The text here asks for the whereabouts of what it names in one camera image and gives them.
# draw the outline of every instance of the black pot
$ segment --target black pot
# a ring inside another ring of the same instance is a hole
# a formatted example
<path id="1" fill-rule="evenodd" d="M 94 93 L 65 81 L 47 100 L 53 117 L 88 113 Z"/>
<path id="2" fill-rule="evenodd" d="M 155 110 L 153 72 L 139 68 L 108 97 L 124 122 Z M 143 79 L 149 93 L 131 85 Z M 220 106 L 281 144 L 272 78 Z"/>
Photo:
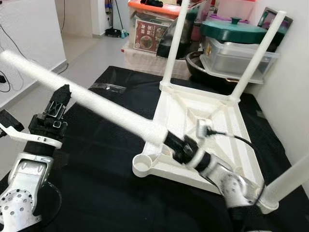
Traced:
<path id="1" fill-rule="evenodd" d="M 205 71 L 199 58 L 202 54 L 203 52 L 201 51 L 191 52 L 185 58 L 189 72 L 192 75 L 191 80 L 194 82 L 199 82 L 207 87 L 211 87 L 220 94 L 231 94 L 238 81 L 230 81 L 221 77 L 209 75 Z"/>

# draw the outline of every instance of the white pole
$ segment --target white pole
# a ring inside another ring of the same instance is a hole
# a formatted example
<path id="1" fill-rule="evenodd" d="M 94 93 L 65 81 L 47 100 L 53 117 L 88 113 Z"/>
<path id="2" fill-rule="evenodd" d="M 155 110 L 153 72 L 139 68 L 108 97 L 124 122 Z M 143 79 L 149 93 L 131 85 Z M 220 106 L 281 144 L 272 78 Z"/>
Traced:
<path id="1" fill-rule="evenodd" d="M 238 102 L 240 96 L 242 95 L 245 87 L 247 86 L 248 82 L 250 81 L 252 75 L 254 74 L 257 66 L 260 64 L 261 59 L 263 58 L 267 48 L 269 47 L 272 39 L 276 35 L 281 23 L 286 15 L 285 11 L 279 11 L 271 23 L 270 28 L 268 29 L 264 39 L 262 40 L 260 46 L 258 47 L 255 55 L 251 59 L 249 65 L 247 66 L 245 72 L 243 73 L 240 81 L 236 85 L 233 93 L 229 96 L 229 99 L 233 102 Z"/>
<path id="2" fill-rule="evenodd" d="M 176 60 L 176 56 L 177 56 L 177 52 L 178 52 L 179 42 L 180 42 L 180 38 L 182 36 L 183 25 L 184 25 L 184 21 L 185 21 L 186 15 L 187 15 L 189 3 L 190 3 L 190 0 L 183 0 L 182 1 L 182 6 L 180 8 L 179 16 L 178 16 L 178 19 L 177 19 L 172 44 L 171 44 L 170 50 L 169 50 L 168 61 L 166 63 L 165 72 L 164 72 L 164 75 L 163 75 L 163 79 L 160 83 L 160 86 L 167 86 L 167 85 L 170 84 L 170 79 L 172 77 L 174 64 L 175 64 L 175 60 Z"/>
<path id="3" fill-rule="evenodd" d="M 309 180 L 309 154 L 271 182 L 265 188 L 260 203 L 264 206 L 278 205 L 279 201 L 307 180 Z"/>
<path id="4" fill-rule="evenodd" d="M 161 145 L 165 141 L 168 133 L 167 128 L 154 123 L 152 120 L 145 119 L 11 51 L 0 53 L 0 60 L 11 64 L 20 72 L 37 79 L 43 85 L 48 86 L 54 91 L 63 85 L 70 85 L 71 97 L 79 104 L 136 134 L 145 141 L 155 145 Z"/>

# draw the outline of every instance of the wire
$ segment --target wire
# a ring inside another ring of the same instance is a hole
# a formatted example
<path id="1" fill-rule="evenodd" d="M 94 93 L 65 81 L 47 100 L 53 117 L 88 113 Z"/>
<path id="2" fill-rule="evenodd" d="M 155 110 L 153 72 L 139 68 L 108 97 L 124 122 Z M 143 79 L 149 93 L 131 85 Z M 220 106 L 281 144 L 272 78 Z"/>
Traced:
<path id="1" fill-rule="evenodd" d="M 249 142 L 248 140 L 246 140 L 244 138 L 241 138 L 241 137 L 239 137 L 237 135 L 228 134 L 228 133 L 225 133 L 225 132 L 219 132 L 219 131 L 215 131 L 215 130 L 213 131 L 213 130 L 211 130 L 209 128 L 207 129 L 207 135 L 216 135 L 216 134 L 224 135 L 224 136 L 227 136 L 227 137 L 231 137 L 231 138 L 235 138 L 235 139 L 241 140 L 244 143 L 246 143 L 247 145 L 249 145 L 256 154 L 258 154 L 258 150 L 256 149 L 256 147 L 251 142 Z M 257 199 L 255 200 L 255 202 L 253 203 L 253 206 L 256 206 L 258 204 L 259 200 L 261 199 L 261 197 L 262 197 L 262 195 L 264 193 L 265 187 L 266 187 L 266 182 L 268 183 L 267 175 L 264 177 L 264 183 L 263 183 L 262 190 L 259 193 L 259 195 L 258 195 Z M 249 217 L 249 215 L 246 217 L 246 219 L 243 222 L 242 229 L 240 230 L 241 232 L 243 232 L 245 230 L 245 228 L 246 228 L 248 217 Z"/>
<path id="2" fill-rule="evenodd" d="M 12 90 L 13 90 L 14 92 L 20 91 L 20 90 L 24 87 L 24 83 L 25 83 L 25 80 L 23 79 L 23 77 L 22 77 L 22 75 L 20 74 L 20 72 L 19 72 L 17 69 L 16 69 L 16 71 L 17 71 L 17 73 L 18 73 L 20 79 L 22 80 L 22 84 L 21 84 L 21 87 L 20 87 L 19 89 L 14 89 L 14 86 L 12 85 L 12 83 L 10 83 L 10 85 L 11 85 L 11 87 L 12 87 Z"/>
<path id="3" fill-rule="evenodd" d="M 0 70 L 0 73 L 4 76 L 4 79 L 5 79 L 5 80 L 6 80 L 6 82 L 9 84 L 9 89 L 8 89 L 8 90 L 6 90 L 6 91 L 2 91 L 2 90 L 0 90 L 0 92 L 1 92 L 1 93 L 8 93 L 8 92 L 10 92 L 10 91 L 11 91 L 11 84 L 10 84 L 10 82 L 9 82 L 8 78 L 6 77 L 6 75 L 4 74 L 4 72 L 2 72 L 2 71 Z"/>
<path id="4" fill-rule="evenodd" d="M 63 71 L 59 72 L 58 75 L 59 75 L 59 74 L 62 74 L 65 70 L 67 70 L 67 69 L 68 69 L 68 66 L 69 66 L 69 63 L 67 63 L 66 68 L 65 68 Z"/>
<path id="5" fill-rule="evenodd" d="M 15 43 L 15 41 L 9 36 L 8 33 L 6 33 L 6 31 L 4 30 L 4 28 L 2 27 L 2 25 L 0 25 L 0 28 L 3 30 L 4 34 L 6 34 L 6 36 L 14 43 L 15 47 L 17 48 L 17 50 L 19 51 L 19 53 L 25 58 L 26 56 L 20 51 L 19 47 L 17 46 L 17 44 Z"/>
<path id="6" fill-rule="evenodd" d="M 64 13 L 64 16 L 63 16 L 63 24 L 62 24 L 62 28 L 60 30 L 60 33 L 62 33 L 63 31 L 63 28 L 64 28 L 64 23 L 66 21 L 66 0 L 63 0 L 63 13 Z"/>
<path id="7" fill-rule="evenodd" d="M 55 190 L 55 192 L 58 194 L 58 197 L 59 197 L 59 206 L 58 206 L 58 208 L 57 208 L 55 214 L 52 216 L 52 218 L 51 218 L 47 223 L 43 224 L 43 226 L 42 226 L 43 228 L 45 228 L 46 226 L 48 226 L 50 223 L 52 223 L 52 222 L 55 220 L 55 218 L 58 216 L 58 214 L 59 214 L 59 212 L 60 212 L 60 209 L 61 209 L 61 206 L 62 206 L 62 195 L 61 195 L 60 190 L 59 190 L 55 185 L 53 185 L 53 184 L 50 183 L 50 182 L 47 182 L 47 185 L 48 185 L 49 187 L 51 187 L 53 190 Z"/>

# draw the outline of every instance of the black mat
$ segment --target black mat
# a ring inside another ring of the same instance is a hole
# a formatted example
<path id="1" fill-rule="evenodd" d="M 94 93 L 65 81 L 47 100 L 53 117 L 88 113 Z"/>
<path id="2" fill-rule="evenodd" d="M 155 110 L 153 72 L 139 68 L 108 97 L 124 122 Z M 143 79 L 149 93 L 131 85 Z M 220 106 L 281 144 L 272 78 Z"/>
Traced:
<path id="1" fill-rule="evenodd" d="M 125 87 L 123 93 L 103 88 L 91 90 L 142 115 L 153 118 L 160 96 L 161 77 L 109 67 L 96 81 Z M 199 83 L 174 83 L 225 93 Z M 275 179 L 290 163 L 255 98 L 243 94 L 239 104 L 251 141 L 259 148 L 262 172 Z M 65 116 L 69 123 L 62 152 L 69 164 L 50 176 L 62 192 L 63 205 L 47 232 L 231 232 L 225 202 L 219 195 L 157 176 L 138 178 L 132 159 L 141 153 L 144 141 L 124 129 L 75 104 Z M 2 180 L 0 190 L 5 187 Z M 40 205 L 49 217 L 58 203 L 56 195 L 43 189 Z M 296 189 L 280 202 L 277 211 L 266 215 L 273 232 L 309 231 L 309 201 L 303 189 Z"/>

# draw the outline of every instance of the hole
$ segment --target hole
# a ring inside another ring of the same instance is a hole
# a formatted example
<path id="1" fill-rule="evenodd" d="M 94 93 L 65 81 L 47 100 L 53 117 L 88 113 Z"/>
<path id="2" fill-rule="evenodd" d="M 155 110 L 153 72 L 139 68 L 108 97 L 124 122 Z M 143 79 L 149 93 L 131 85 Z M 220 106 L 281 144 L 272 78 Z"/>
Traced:
<path id="1" fill-rule="evenodd" d="M 140 175 L 147 172 L 151 168 L 152 163 L 151 158 L 146 155 L 137 155 L 133 159 L 133 166 L 138 172 L 140 172 Z"/>

